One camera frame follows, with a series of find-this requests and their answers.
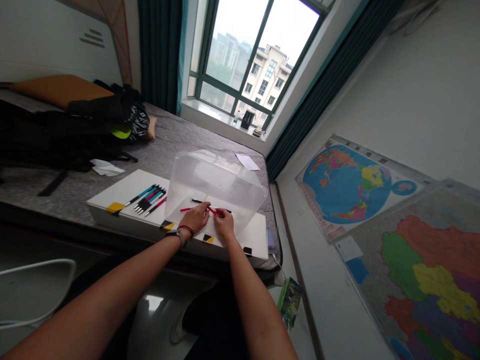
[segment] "clear plastic box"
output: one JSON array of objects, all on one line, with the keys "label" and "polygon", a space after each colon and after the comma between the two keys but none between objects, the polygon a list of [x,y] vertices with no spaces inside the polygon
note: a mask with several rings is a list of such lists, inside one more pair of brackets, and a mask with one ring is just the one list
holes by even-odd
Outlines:
[{"label": "clear plastic box", "polygon": [[[260,208],[268,190],[257,175],[241,165],[229,163],[224,158],[207,150],[180,152],[168,187],[165,219],[178,223],[184,216],[180,209],[193,208],[198,204],[191,198],[211,202],[212,208],[231,211],[234,232],[238,236]],[[203,229],[212,236],[219,236],[213,214]]]}]

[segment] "red bracelet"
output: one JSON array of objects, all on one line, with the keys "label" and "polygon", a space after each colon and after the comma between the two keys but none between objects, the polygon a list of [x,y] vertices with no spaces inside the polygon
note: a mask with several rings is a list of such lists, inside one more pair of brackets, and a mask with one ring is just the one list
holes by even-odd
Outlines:
[{"label": "red bracelet", "polygon": [[192,238],[192,239],[194,238],[194,231],[192,230],[192,228],[191,228],[190,226],[180,225],[180,226],[178,227],[178,229],[180,229],[180,228],[185,228],[185,229],[187,229],[187,230],[190,232],[190,234],[191,234],[191,238]]}]

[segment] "white paper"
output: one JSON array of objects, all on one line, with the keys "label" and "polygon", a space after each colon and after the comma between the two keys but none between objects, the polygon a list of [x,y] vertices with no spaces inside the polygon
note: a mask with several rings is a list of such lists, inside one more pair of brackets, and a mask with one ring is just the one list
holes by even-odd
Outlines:
[{"label": "white paper", "polygon": [[351,236],[347,236],[346,238],[340,240],[335,244],[335,246],[345,262],[361,257],[364,254],[355,242],[354,238]]},{"label": "white paper", "polygon": [[106,175],[110,177],[125,172],[125,170],[116,167],[115,165],[105,160],[92,159],[90,160],[90,162],[95,165],[92,167],[92,169],[99,175]]},{"label": "white paper", "polygon": [[254,163],[254,161],[250,156],[243,155],[243,154],[236,154],[236,157],[238,158],[238,160],[240,160],[241,164],[248,170],[260,170],[258,165]]}]

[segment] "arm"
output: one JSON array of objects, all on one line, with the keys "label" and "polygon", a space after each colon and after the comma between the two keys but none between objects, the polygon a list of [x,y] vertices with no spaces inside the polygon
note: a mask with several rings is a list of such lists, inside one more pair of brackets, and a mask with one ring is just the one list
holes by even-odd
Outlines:
[{"label": "arm", "polygon": [[252,359],[298,359],[279,311],[234,234],[234,218],[217,209],[215,224],[230,259],[233,288]]},{"label": "arm", "polygon": [[[196,233],[209,219],[209,202],[185,213],[181,225]],[[189,239],[191,234],[182,229]],[[90,286],[2,357],[11,359],[98,359],[115,331],[180,249],[168,236],[125,261]]]}]

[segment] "windowsill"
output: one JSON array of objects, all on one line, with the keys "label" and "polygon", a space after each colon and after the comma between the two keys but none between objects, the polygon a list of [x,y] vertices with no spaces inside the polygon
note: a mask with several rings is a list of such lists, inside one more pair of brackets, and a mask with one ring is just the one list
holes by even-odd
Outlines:
[{"label": "windowsill", "polygon": [[198,101],[196,99],[192,99],[192,100],[183,99],[182,104],[200,113],[207,115],[212,121],[218,121],[218,122],[224,123],[234,129],[237,129],[239,132],[242,132],[262,143],[265,142],[265,134],[262,134],[260,137],[253,135],[255,127],[250,126],[247,130],[240,126],[240,124],[242,123],[241,120],[237,121],[237,123],[234,123],[234,118],[232,116],[227,115],[226,113],[216,109],[213,106],[209,106],[206,103]]}]

